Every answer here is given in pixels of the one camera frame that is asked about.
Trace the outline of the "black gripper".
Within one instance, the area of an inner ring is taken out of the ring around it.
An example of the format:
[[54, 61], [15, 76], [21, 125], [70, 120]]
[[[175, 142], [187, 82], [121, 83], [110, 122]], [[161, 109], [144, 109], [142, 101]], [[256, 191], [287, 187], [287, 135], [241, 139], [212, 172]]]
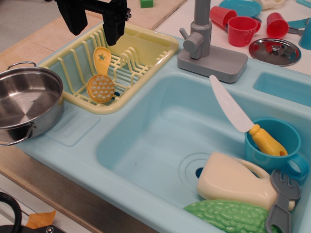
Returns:
[[109, 46], [113, 46], [124, 35], [125, 21], [131, 15], [131, 9], [127, 7], [126, 0], [111, 0], [104, 2], [100, 0], [56, 0], [58, 9], [63, 17], [69, 31], [79, 35], [87, 26], [86, 11], [97, 14], [111, 13], [116, 19], [104, 18], [104, 34]]

